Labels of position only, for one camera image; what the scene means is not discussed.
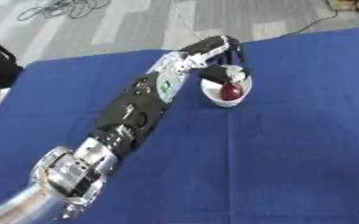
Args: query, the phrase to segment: robot forearm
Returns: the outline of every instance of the robot forearm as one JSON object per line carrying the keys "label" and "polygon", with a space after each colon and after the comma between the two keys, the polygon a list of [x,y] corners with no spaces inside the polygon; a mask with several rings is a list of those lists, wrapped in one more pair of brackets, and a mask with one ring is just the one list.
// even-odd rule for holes
{"label": "robot forearm", "polygon": [[76,217],[153,131],[190,70],[206,68],[208,60],[223,56],[231,63],[230,51],[243,60],[236,39],[216,36],[164,55],[110,103],[77,150],[57,147],[35,165],[29,186],[0,206],[0,223],[41,224]]}

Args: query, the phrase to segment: apple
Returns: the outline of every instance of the apple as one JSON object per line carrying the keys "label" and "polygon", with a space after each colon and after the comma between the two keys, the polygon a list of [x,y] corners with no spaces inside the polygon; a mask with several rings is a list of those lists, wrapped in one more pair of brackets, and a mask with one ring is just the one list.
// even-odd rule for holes
{"label": "apple", "polygon": [[237,83],[228,82],[221,88],[221,98],[226,101],[233,101],[243,96],[243,88]]}

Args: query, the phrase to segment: blue cloth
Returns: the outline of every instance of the blue cloth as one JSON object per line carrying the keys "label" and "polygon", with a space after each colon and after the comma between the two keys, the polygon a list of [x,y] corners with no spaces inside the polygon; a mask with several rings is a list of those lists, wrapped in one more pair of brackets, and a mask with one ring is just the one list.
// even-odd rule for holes
{"label": "blue cloth", "polygon": [[[244,44],[254,88],[217,108],[192,77],[72,223],[359,223],[359,29]],[[0,107],[0,202],[163,51],[30,65]]]}

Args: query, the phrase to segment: black cable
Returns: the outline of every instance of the black cable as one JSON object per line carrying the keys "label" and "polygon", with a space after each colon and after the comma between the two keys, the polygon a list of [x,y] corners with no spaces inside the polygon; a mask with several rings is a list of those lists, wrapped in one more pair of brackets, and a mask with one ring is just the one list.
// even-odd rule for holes
{"label": "black cable", "polygon": [[281,38],[281,37],[284,37],[284,36],[288,36],[288,35],[293,35],[293,34],[302,33],[303,31],[305,31],[305,30],[309,29],[310,27],[312,27],[312,26],[318,24],[319,22],[322,22],[322,21],[325,21],[325,20],[329,20],[329,19],[332,19],[332,18],[337,18],[338,16],[339,16],[339,11],[335,10],[335,11],[334,11],[334,15],[333,15],[332,17],[324,17],[324,18],[321,18],[321,19],[317,19],[317,20],[313,21],[311,24],[305,26],[304,28],[302,28],[302,29],[300,29],[300,30],[298,30],[298,31],[288,32],[288,33],[286,33],[286,34],[280,36],[280,38]]}
{"label": "black cable", "polygon": [[111,0],[52,0],[42,7],[32,7],[18,16],[18,21],[25,21],[37,15],[54,18],[67,14],[71,19],[84,18],[94,10],[108,6]]}

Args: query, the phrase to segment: gray floor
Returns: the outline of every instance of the gray floor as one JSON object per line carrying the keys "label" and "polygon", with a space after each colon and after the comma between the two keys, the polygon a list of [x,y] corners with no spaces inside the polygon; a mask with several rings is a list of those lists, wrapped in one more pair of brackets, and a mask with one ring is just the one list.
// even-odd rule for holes
{"label": "gray floor", "polygon": [[[20,12],[39,3],[42,0],[0,0],[0,42],[22,65],[99,53],[176,49],[215,34],[241,41],[268,39],[333,14],[324,0],[112,0],[109,7],[79,20],[16,20]],[[343,12],[308,31],[351,27],[359,27],[359,13]]]}

